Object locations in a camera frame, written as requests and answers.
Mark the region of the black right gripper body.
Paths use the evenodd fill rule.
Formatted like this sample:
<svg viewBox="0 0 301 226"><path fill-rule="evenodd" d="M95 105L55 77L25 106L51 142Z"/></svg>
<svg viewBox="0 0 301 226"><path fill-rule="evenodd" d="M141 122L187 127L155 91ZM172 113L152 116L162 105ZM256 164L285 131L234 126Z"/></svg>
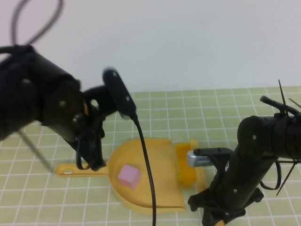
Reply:
<svg viewBox="0 0 301 226"><path fill-rule="evenodd" d="M246 209L254 202L260 202L263 193L259 188L250 192L241 189L206 189L198 194L190 196L188 204L191 211L198 208L209 208L219 212L219 220L222 220L225 212Z"/></svg>

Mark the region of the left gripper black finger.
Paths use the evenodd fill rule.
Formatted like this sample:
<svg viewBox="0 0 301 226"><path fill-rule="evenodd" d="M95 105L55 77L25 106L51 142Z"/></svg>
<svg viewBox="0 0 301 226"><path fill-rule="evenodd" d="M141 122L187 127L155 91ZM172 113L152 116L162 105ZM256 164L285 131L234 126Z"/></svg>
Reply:
<svg viewBox="0 0 301 226"><path fill-rule="evenodd" d="M92 141L90 145L90 151L92 156L90 161L90 168L93 171L98 171L100 168L105 167L105 161L103 159L102 144L100 138L97 138L94 141Z"/></svg>

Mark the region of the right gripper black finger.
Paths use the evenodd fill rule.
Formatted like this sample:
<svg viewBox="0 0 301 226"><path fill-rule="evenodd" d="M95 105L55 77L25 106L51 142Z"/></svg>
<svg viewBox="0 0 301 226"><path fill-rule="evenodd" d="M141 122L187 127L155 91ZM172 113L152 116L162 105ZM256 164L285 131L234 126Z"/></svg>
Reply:
<svg viewBox="0 0 301 226"><path fill-rule="evenodd" d="M203 226L215 226L219 222L219 212L204 208L202 224Z"/></svg>
<svg viewBox="0 0 301 226"><path fill-rule="evenodd" d="M241 210L237 210L237 211L228 211L228 212L224 213L222 220L223 220L224 224L228 224L229 222L231 222L239 217L242 217L245 214L246 214L245 209L241 209Z"/></svg>

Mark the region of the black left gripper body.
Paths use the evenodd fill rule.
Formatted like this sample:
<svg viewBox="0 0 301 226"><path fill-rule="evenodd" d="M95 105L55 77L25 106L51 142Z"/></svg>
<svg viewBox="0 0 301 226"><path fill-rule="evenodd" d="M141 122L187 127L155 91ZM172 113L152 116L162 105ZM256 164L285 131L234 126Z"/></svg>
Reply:
<svg viewBox="0 0 301 226"><path fill-rule="evenodd" d="M79 114L76 122L79 132L75 140L70 142L70 146L76 152L101 152L101 139L105 136L103 122L105 115L99 111L98 107L89 106L88 115Z"/></svg>

